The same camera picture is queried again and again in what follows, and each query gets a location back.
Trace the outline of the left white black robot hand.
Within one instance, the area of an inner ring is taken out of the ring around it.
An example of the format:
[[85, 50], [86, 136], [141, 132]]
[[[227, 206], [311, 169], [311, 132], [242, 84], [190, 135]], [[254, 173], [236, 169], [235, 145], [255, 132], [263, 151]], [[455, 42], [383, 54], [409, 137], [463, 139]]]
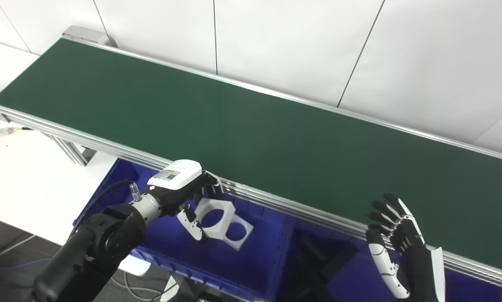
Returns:
[[141, 196], [153, 201], [159, 218], [176, 216], [192, 238], [201, 242], [205, 235], [188, 201], [199, 205], [205, 197], [220, 199], [223, 188], [219, 178], [203, 170], [199, 162], [176, 160], [148, 180]]

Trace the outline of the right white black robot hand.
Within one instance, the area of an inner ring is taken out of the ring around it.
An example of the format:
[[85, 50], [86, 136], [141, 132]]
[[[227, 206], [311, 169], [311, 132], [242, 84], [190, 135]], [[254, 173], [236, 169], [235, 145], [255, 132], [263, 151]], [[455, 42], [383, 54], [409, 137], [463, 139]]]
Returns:
[[373, 201], [365, 235], [374, 264], [397, 302], [444, 302], [442, 248], [429, 246], [406, 204], [392, 193]]

